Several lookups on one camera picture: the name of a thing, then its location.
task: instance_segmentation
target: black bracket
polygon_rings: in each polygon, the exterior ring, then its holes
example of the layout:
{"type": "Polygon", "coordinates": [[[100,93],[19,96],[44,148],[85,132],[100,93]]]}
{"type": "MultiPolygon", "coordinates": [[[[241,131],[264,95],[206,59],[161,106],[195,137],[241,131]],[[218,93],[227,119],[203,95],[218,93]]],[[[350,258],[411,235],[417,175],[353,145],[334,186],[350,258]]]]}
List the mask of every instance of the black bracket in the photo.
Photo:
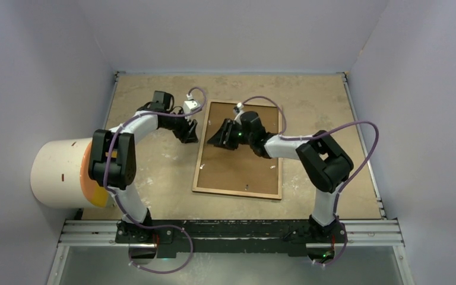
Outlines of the black bracket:
{"type": "MultiPolygon", "coordinates": [[[[153,111],[159,113],[172,113],[174,108],[174,96],[163,91],[155,91],[153,100],[146,103],[137,111],[153,111]]],[[[177,115],[182,115],[182,108],[177,115]]],[[[158,128],[169,129],[174,136],[183,144],[198,143],[197,120],[189,121],[185,117],[158,116],[158,128]]]]}
{"type": "Polygon", "coordinates": [[[265,143],[275,134],[266,131],[258,113],[254,111],[245,112],[241,114],[240,122],[225,119],[221,128],[207,143],[227,150],[235,150],[239,144],[248,144],[254,154],[270,159],[265,150],[265,143]]]}
{"type": "MultiPolygon", "coordinates": [[[[103,186],[107,156],[112,156],[108,151],[113,136],[112,132],[105,129],[98,129],[93,133],[88,176],[97,181],[99,186],[103,186]]],[[[117,155],[116,158],[112,157],[110,160],[107,184],[123,190],[134,181],[137,172],[134,135],[119,134],[116,137],[113,151],[117,155]]]]}
{"type": "MultiPolygon", "coordinates": [[[[314,136],[325,132],[321,130],[314,136]]],[[[352,159],[330,135],[300,145],[296,153],[310,181],[322,192],[333,193],[354,169],[352,159]],[[321,155],[324,154],[327,154],[327,158],[323,160],[321,155]]]]}
{"type": "MultiPolygon", "coordinates": [[[[142,225],[153,225],[153,219],[151,219],[151,213],[149,211],[147,211],[142,225]]],[[[157,231],[151,229],[143,229],[134,223],[127,223],[123,220],[119,221],[116,224],[116,227],[118,229],[115,238],[116,243],[152,243],[154,242],[153,235],[155,235],[157,231]]]]}

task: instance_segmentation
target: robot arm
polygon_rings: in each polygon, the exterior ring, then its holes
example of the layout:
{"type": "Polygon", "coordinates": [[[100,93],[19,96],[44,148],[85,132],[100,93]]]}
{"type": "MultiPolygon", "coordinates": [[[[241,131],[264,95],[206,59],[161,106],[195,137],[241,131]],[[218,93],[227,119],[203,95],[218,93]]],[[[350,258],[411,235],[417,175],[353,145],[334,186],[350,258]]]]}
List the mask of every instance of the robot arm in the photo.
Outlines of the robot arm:
{"type": "MultiPolygon", "coordinates": [[[[187,95],[176,115],[187,115],[194,112],[200,107],[200,104],[187,95]]],[[[118,196],[117,202],[120,202],[120,208],[124,208],[129,216],[136,221],[146,224],[146,220],[151,220],[151,216],[146,206],[141,202],[135,187],[134,179],[137,172],[135,161],[135,145],[139,143],[146,135],[158,128],[171,130],[180,142],[197,143],[198,138],[195,132],[197,127],[196,120],[190,120],[186,117],[159,116],[154,113],[172,113],[175,109],[174,97],[162,91],[155,91],[153,100],[137,109],[132,122],[123,125],[122,130],[116,137],[113,153],[108,154],[109,146],[113,136],[117,133],[120,126],[110,130],[98,129],[93,134],[92,146],[90,152],[90,164],[88,175],[90,179],[97,181],[99,186],[103,186],[104,173],[107,167],[107,156],[111,155],[112,159],[107,174],[107,185],[114,195],[118,196]]],[[[131,221],[123,215],[124,221],[131,221]]]]}
{"type": "MultiPolygon", "coordinates": [[[[234,108],[234,120],[225,119],[219,131],[207,143],[235,150],[248,144],[260,157],[300,160],[311,182],[316,187],[315,206],[311,219],[322,228],[335,221],[335,199],[340,186],[349,178],[354,164],[332,136],[302,141],[267,132],[256,112],[234,108]]],[[[325,133],[319,131],[314,136],[325,133]]]]}

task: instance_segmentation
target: white enclosure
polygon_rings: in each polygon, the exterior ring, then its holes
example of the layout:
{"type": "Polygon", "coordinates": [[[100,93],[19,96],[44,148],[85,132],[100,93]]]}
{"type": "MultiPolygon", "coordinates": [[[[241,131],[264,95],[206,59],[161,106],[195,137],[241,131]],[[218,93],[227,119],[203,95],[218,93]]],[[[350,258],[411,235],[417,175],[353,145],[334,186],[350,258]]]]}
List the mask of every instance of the white enclosure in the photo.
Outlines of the white enclosure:
{"type": "Polygon", "coordinates": [[[0,0],[0,284],[45,284],[73,213],[32,162],[103,127],[115,71],[349,72],[416,283],[456,284],[456,0],[0,0]]]}

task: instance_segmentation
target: cork board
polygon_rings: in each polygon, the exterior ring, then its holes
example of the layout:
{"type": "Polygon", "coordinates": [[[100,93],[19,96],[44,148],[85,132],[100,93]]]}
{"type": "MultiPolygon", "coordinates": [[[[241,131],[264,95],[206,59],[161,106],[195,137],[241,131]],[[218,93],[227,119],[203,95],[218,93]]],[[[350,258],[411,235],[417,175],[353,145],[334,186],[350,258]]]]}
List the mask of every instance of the cork board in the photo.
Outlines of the cork board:
{"type": "MultiPolygon", "coordinates": [[[[224,119],[234,118],[234,101],[210,100],[205,112],[200,151],[193,181],[194,192],[282,199],[282,159],[256,156],[250,146],[226,150],[207,144],[224,119]]],[[[281,115],[270,104],[247,104],[244,111],[255,111],[268,132],[281,130],[281,115]]]]}

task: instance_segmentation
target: corkboard frame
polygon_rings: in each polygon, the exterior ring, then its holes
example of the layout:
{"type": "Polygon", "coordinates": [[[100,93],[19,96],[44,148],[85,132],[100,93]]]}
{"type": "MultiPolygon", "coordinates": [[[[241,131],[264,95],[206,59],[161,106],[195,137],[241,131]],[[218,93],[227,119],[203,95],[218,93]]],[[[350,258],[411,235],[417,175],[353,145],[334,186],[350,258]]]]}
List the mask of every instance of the corkboard frame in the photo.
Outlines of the corkboard frame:
{"type": "MultiPolygon", "coordinates": [[[[203,188],[199,187],[198,185],[198,177],[200,175],[200,166],[202,163],[202,155],[204,152],[204,144],[205,144],[205,134],[207,132],[207,125],[210,115],[210,109],[212,103],[228,103],[228,104],[237,104],[240,101],[234,100],[216,100],[210,99],[207,102],[207,108],[205,110],[205,118],[204,118],[204,125],[202,126],[202,136],[200,138],[200,149],[198,151],[197,157],[197,164],[195,166],[195,175],[193,178],[193,192],[200,192],[200,193],[212,193],[212,194],[222,194],[222,195],[231,195],[231,196],[242,196],[242,197],[253,197],[253,198],[265,198],[265,199],[273,199],[273,200],[281,200],[282,199],[282,158],[277,159],[277,194],[265,194],[265,193],[256,193],[256,192],[245,192],[245,191],[232,191],[232,190],[225,190],[225,189],[214,189],[214,188],[203,188]]],[[[263,107],[275,107],[271,103],[247,103],[246,106],[263,106],[263,107]]],[[[277,112],[278,118],[278,131],[282,131],[282,114],[281,112],[277,112]]]]}

